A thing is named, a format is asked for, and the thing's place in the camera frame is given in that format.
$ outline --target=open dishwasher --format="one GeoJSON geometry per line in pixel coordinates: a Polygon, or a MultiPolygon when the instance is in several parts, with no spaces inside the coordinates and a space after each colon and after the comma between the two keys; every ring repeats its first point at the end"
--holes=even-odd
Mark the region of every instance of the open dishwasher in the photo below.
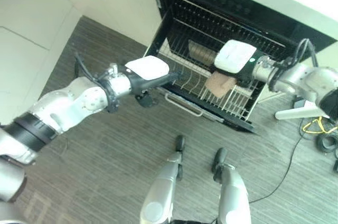
{"type": "Polygon", "coordinates": [[[288,20],[285,16],[272,10],[264,11],[264,6],[257,7],[248,0],[238,0],[243,10],[237,14],[220,8],[210,0],[156,1],[163,20],[144,56],[157,56],[168,63],[171,71],[181,73],[178,80],[161,88],[165,99],[196,117],[204,116],[237,130],[254,131],[249,117],[265,84],[252,81],[248,76],[221,98],[205,87],[207,78],[215,71],[214,59],[227,41],[234,39],[249,43],[277,61],[294,51],[297,35],[314,36],[316,41],[317,37],[321,38],[321,42],[316,43],[317,49],[335,41],[298,22],[292,37],[284,29],[278,31],[275,26],[273,31],[263,29],[259,20],[255,22],[257,17],[251,16],[248,20],[251,12],[248,13],[248,10],[261,10],[266,17],[281,25],[279,28],[285,28],[285,25],[290,28],[295,21],[285,21],[288,20]]]}

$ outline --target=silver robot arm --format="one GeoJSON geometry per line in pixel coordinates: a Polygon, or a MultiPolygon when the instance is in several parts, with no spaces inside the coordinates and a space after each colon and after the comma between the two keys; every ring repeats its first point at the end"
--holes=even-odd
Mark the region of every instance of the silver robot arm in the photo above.
{"type": "Polygon", "coordinates": [[[99,77],[74,79],[67,87],[44,95],[26,113],[0,128],[0,223],[26,223],[10,204],[26,184],[23,166],[37,158],[38,151],[91,114],[106,109],[115,112],[119,99],[135,95],[143,107],[151,107],[149,88],[178,78],[168,65],[153,56],[125,66],[111,64],[99,77]]]}
{"type": "Polygon", "coordinates": [[[242,87],[257,79],[268,84],[272,92],[302,96],[338,119],[338,72],[329,67],[318,67],[315,48],[309,39],[300,41],[293,54],[277,62],[256,47],[236,40],[228,41],[217,55],[218,71],[235,77],[242,87]],[[299,62],[310,54],[314,67],[299,62]]]}
{"type": "Polygon", "coordinates": [[[338,72],[329,67],[296,64],[277,76],[279,68],[268,56],[258,59],[253,77],[272,85],[272,91],[299,95],[316,103],[333,120],[338,118],[338,72]]]}

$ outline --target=dishwasher rack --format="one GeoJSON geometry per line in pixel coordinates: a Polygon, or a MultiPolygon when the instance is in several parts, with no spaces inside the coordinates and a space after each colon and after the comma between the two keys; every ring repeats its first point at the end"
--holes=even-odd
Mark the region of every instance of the dishwasher rack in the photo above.
{"type": "Polygon", "coordinates": [[[217,98],[204,86],[214,71],[214,58],[230,39],[252,44],[277,60],[286,49],[261,31],[188,0],[175,0],[145,55],[155,55],[166,61],[171,71],[181,73],[178,80],[164,86],[167,100],[173,93],[171,99],[179,102],[178,106],[184,109],[193,106],[197,116],[209,114],[224,124],[252,132],[248,119],[264,83],[253,80],[247,88],[235,86],[222,98],[217,98]]]}

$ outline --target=black cable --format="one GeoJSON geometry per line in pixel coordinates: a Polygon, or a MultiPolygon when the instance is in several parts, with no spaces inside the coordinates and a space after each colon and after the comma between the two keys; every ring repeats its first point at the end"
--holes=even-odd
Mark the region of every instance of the black cable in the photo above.
{"type": "Polygon", "coordinates": [[[307,141],[311,141],[311,140],[313,140],[313,137],[311,137],[311,138],[304,137],[305,132],[303,132],[303,134],[302,134],[303,126],[304,126],[304,125],[303,125],[304,120],[305,120],[305,118],[303,118],[303,119],[301,120],[301,122],[299,123],[298,133],[299,133],[300,137],[302,137],[303,139],[306,139],[307,141]]]}
{"type": "Polygon", "coordinates": [[[75,64],[74,64],[74,79],[79,77],[79,63],[75,59],[75,64]]]}
{"type": "Polygon", "coordinates": [[[315,46],[311,43],[309,39],[302,39],[299,42],[292,57],[288,57],[283,62],[275,62],[274,66],[277,68],[277,71],[270,80],[270,83],[269,83],[270,91],[274,90],[276,82],[283,75],[285,71],[289,70],[290,68],[292,68],[293,66],[295,66],[297,63],[300,62],[300,60],[303,58],[306,51],[309,51],[311,54],[313,66],[318,67],[315,46]]]}
{"type": "Polygon", "coordinates": [[[94,84],[98,85],[106,94],[107,96],[107,102],[108,102],[108,107],[110,107],[111,105],[111,100],[109,98],[110,94],[108,92],[108,90],[98,81],[98,79],[96,79],[87,69],[86,65],[84,64],[81,56],[79,55],[79,53],[76,51],[75,52],[75,59],[76,59],[76,63],[78,64],[78,66],[80,67],[82,73],[84,74],[84,76],[86,76],[91,82],[93,82],[94,84]]]}
{"type": "Polygon", "coordinates": [[[295,146],[294,146],[294,148],[293,148],[293,150],[292,150],[292,153],[291,153],[289,165],[288,165],[288,167],[287,167],[287,169],[286,169],[286,172],[285,172],[283,178],[281,179],[281,181],[280,181],[280,183],[277,185],[277,187],[276,187],[271,193],[269,193],[268,195],[266,195],[266,196],[264,196],[264,197],[262,197],[262,198],[260,198],[260,199],[256,199],[256,200],[250,201],[249,204],[258,202],[258,201],[263,200],[263,199],[266,199],[266,198],[270,197],[271,195],[273,195],[273,194],[279,189],[279,187],[281,186],[281,184],[284,182],[284,180],[285,180],[287,174],[289,173],[289,170],[290,170],[290,167],[291,167],[291,164],[292,164],[292,159],[293,159],[293,157],[294,157],[296,148],[297,148],[298,144],[301,142],[302,138],[303,138],[303,136],[301,136],[301,137],[299,138],[299,140],[297,141],[297,143],[295,144],[295,146]]]}

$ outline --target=cabinet handle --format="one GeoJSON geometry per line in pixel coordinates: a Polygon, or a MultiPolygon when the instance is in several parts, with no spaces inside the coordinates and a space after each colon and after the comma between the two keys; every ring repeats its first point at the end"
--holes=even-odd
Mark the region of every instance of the cabinet handle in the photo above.
{"type": "Polygon", "coordinates": [[[178,108],[181,108],[182,110],[185,110],[186,112],[190,113],[191,115],[193,115],[193,116],[195,116],[195,117],[200,117],[200,116],[203,115],[203,111],[197,110],[197,111],[199,111],[199,113],[194,112],[193,110],[190,110],[190,109],[188,109],[188,108],[182,106],[181,104],[177,103],[176,101],[169,99],[169,96],[172,96],[172,95],[170,95],[169,93],[166,93],[166,94],[164,95],[164,99],[166,99],[166,100],[167,100],[168,102],[170,102],[171,104],[178,106],[178,108]]]}

